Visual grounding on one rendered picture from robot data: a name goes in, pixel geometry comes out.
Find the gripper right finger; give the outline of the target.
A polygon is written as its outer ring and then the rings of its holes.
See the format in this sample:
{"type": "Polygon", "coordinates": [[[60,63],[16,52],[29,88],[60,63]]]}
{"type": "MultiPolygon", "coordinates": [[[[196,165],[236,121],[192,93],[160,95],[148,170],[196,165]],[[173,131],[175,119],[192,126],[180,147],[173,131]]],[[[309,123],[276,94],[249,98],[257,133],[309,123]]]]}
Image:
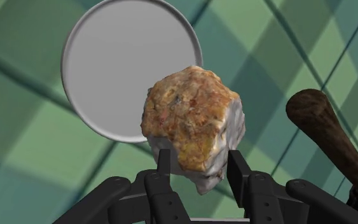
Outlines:
{"type": "Polygon", "coordinates": [[[250,224],[358,224],[358,211],[304,179],[282,186],[253,171],[241,152],[228,152],[227,178],[250,224]]]}

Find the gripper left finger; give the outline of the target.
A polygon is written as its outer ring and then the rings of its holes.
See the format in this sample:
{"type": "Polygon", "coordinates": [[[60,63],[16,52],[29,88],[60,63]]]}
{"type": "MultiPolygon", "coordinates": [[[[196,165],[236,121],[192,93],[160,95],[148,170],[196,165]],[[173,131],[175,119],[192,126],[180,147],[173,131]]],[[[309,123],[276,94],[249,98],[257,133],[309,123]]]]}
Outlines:
{"type": "Polygon", "coordinates": [[[162,149],[156,169],[141,171],[132,183],[107,178],[53,224],[191,224],[170,187],[170,150],[162,149]]]}

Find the orange and white rough lump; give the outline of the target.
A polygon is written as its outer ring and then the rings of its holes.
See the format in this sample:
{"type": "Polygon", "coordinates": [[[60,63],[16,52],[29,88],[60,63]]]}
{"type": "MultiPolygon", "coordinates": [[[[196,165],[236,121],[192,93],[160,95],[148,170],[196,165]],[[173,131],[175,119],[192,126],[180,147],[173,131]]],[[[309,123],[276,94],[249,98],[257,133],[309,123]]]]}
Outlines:
{"type": "Polygon", "coordinates": [[[169,149],[172,173],[203,195],[224,179],[228,152],[245,134],[242,100],[212,71],[189,66],[148,90],[141,129],[154,157],[169,149]]]}

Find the grey round plate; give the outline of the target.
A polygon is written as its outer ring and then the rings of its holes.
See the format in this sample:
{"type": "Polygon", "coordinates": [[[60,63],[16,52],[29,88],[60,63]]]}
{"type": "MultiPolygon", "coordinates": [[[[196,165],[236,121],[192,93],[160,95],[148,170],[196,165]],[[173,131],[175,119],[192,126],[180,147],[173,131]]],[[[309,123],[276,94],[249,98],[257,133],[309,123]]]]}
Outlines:
{"type": "Polygon", "coordinates": [[[201,66],[197,36],[164,0],[102,0],[73,27],[61,58],[65,94],[77,115],[114,141],[141,143],[150,87],[201,66]]]}

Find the brown wooden handled tool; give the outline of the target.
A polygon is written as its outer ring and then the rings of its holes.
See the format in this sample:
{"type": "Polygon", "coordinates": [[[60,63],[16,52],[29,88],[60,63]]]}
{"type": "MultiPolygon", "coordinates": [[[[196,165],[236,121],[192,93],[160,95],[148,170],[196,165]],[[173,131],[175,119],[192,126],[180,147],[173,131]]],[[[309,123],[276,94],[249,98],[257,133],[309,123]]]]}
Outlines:
{"type": "Polygon", "coordinates": [[[311,88],[301,90],[288,100],[286,114],[352,183],[347,205],[358,211],[358,152],[326,94],[311,88]]]}

